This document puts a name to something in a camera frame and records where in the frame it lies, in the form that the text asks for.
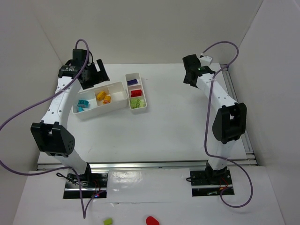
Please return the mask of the yellow square lego brick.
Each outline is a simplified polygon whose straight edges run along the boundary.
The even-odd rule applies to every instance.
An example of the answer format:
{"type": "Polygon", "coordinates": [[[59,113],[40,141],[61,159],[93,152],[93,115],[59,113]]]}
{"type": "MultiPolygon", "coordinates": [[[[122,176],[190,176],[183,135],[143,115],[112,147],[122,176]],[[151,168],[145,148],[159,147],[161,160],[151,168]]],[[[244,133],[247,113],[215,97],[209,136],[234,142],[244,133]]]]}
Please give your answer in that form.
{"type": "Polygon", "coordinates": [[[96,99],[98,101],[102,101],[102,100],[104,100],[106,95],[107,95],[107,93],[105,91],[101,91],[100,93],[97,94],[96,99]]]}

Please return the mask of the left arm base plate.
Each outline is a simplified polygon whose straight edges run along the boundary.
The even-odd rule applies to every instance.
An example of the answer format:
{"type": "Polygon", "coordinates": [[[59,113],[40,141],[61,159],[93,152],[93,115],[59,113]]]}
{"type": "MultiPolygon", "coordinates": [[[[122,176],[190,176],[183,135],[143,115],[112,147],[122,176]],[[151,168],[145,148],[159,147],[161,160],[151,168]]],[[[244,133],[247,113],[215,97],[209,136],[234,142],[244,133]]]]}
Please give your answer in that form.
{"type": "MultiPolygon", "coordinates": [[[[57,177],[64,178],[66,180],[64,188],[64,199],[79,199],[79,182],[74,174],[68,173],[63,175],[61,173],[56,173],[57,177]]],[[[108,173],[92,173],[90,180],[87,181],[84,177],[80,176],[82,198],[89,199],[93,195],[94,198],[106,198],[107,196],[107,182],[108,173]]]]}

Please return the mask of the lime lego brick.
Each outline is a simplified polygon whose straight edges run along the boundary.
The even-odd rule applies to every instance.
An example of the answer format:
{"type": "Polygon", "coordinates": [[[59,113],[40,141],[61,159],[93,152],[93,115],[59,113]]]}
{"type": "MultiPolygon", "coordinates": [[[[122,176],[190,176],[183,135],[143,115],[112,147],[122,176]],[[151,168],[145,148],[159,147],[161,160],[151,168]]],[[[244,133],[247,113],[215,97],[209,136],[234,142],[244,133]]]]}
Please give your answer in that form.
{"type": "Polygon", "coordinates": [[[145,107],[145,101],[143,99],[138,99],[137,102],[136,102],[136,107],[137,108],[145,107]]]}

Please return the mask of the red lego brick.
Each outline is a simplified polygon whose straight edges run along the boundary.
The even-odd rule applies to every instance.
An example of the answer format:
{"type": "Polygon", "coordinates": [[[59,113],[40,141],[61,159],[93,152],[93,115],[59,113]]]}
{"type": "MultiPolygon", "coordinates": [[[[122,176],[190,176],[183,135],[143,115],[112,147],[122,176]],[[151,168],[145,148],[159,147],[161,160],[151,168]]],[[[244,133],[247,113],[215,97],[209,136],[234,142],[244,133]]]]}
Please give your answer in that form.
{"type": "Polygon", "coordinates": [[[130,96],[132,98],[143,96],[143,91],[142,91],[142,89],[131,90],[130,96]]]}

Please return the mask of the lime and yellow lego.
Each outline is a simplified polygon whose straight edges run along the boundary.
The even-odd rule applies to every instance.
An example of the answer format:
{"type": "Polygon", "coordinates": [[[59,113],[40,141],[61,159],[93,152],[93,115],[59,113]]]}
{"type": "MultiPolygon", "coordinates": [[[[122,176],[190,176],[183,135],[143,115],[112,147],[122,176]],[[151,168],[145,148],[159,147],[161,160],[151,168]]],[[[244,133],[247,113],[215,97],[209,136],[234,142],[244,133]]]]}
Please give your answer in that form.
{"type": "Polygon", "coordinates": [[[139,106],[139,99],[131,99],[130,100],[130,107],[131,109],[135,109],[139,106]]]}

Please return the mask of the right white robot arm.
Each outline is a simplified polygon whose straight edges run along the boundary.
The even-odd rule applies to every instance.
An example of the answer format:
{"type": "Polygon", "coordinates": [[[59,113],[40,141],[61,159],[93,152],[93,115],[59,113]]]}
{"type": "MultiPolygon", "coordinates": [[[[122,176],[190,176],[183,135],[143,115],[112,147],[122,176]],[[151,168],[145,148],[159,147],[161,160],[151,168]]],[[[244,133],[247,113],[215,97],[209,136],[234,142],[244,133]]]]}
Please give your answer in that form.
{"type": "Polygon", "coordinates": [[[184,83],[203,91],[206,97],[211,96],[210,106],[216,111],[212,124],[212,133],[218,141],[211,150],[204,172],[191,175],[190,182],[194,185],[216,185],[228,174],[227,159],[237,140],[246,130],[247,107],[238,103],[223,89],[213,77],[215,71],[209,67],[211,58],[192,54],[183,57],[186,71],[184,83]]]}

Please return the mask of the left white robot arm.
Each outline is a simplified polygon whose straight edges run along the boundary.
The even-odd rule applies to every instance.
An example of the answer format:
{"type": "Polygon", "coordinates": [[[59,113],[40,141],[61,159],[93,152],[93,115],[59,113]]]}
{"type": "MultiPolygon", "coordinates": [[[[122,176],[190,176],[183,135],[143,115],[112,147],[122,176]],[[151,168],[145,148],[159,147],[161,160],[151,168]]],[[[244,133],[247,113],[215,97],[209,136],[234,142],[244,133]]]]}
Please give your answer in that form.
{"type": "Polygon", "coordinates": [[[58,72],[55,97],[39,123],[32,123],[30,131],[41,152],[70,167],[68,179],[87,186],[92,181],[90,165],[75,151],[75,138],[67,130],[68,117],[80,89],[108,81],[101,59],[93,62],[91,53],[73,49],[72,59],[58,72]]]}

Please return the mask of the teal arched lego brick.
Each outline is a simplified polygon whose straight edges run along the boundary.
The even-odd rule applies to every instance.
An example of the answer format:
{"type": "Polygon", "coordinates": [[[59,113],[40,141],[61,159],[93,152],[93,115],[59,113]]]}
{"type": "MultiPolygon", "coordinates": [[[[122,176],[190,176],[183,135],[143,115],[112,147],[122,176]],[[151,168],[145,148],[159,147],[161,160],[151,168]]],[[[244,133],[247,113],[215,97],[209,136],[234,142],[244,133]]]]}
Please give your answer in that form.
{"type": "Polygon", "coordinates": [[[89,101],[79,100],[77,106],[81,107],[81,108],[88,108],[89,107],[89,101]]]}

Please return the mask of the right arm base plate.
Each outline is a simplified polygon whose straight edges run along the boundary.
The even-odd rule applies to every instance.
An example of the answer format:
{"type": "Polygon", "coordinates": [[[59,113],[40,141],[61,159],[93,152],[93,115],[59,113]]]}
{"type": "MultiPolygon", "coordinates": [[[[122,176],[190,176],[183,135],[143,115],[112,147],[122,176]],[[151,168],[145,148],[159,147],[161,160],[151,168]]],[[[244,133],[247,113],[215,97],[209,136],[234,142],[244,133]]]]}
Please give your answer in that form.
{"type": "Polygon", "coordinates": [[[192,196],[217,196],[223,191],[223,195],[234,195],[233,182],[230,171],[224,175],[209,180],[205,171],[190,171],[186,181],[191,184],[192,196]]]}

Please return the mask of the yellow oval lego piece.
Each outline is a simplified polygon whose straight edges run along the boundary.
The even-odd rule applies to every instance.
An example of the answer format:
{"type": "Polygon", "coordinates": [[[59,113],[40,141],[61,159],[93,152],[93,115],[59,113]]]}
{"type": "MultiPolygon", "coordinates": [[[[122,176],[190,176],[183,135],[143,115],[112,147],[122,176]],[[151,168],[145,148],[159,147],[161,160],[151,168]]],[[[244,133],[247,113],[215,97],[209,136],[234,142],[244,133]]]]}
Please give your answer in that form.
{"type": "Polygon", "coordinates": [[[106,105],[106,104],[109,104],[109,103],[111,103],[111,96],[106,95],[103,99],[103,104],[106,105]]]}

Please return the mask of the purple lego brick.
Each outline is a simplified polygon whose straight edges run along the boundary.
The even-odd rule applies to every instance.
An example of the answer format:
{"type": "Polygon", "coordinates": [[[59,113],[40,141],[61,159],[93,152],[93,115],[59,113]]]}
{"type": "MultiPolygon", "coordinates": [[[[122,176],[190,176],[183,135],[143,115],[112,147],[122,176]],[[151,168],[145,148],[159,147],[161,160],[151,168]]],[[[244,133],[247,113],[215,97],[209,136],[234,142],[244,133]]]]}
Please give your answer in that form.
{"type": "Polygon", "coordinates": [[[128,86],[132,86],[132,85],[136,85],[138,84],[138,80],[137,79],[132,79],[132,80],[128,80],[127,81],[127,85],[128,86]]]}

